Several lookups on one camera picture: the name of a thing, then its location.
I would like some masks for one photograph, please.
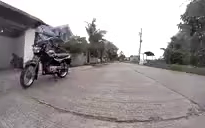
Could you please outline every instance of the motorcycle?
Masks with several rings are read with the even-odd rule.
[[[68,74],[71,56],[67,53],[55,53],[53,40],[54,37],[50,37],[34,43],[32,49],[34,56],[25,63],[20,75],[20,84],[24,89],[30,87],[38,79],[40,63],[42,75],[57,75],[64,78]]]

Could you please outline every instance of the motorcycle seat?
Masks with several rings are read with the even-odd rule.
[[[65,58],[67,56],[69,56],[67,53],[56,53],[56,58]]]

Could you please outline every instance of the sky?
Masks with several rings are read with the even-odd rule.
[[[51,26],[69,24],[75,35],[87,37],[87,22],[97,19],[105,38],[126,56],[137,55],[142,28],[142,51],[162,56],[170,38],[178,32],[186,0],[2,0],[40,18]]]

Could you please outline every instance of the house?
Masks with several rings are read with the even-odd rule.
[[[32,58],[35,29],[40,25],[47,24],[0,1],[0,69],[11,68],[12,54],[23,58],[23,63]],[[72,35],[68,25],[57,28],[64,32],[64,39]]]

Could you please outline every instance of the roof overhang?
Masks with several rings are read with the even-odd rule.
[[[0,1],[0,29],[3,30],[0,35],[17,37],[26,29],[42,24],[45,24],[42,20]]]

